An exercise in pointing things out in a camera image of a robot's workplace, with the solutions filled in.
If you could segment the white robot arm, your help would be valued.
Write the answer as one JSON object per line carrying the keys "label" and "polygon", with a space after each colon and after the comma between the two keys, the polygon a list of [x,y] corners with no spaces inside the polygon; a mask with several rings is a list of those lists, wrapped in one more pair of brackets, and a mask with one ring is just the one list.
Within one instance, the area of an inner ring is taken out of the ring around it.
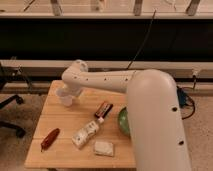
{"label": "white robot arm", "polygon": [[90,72],[82,60],[62,74],[65,91],[84,87],[126,95],[137,171],[192,171],[174,78],[156,69]]}

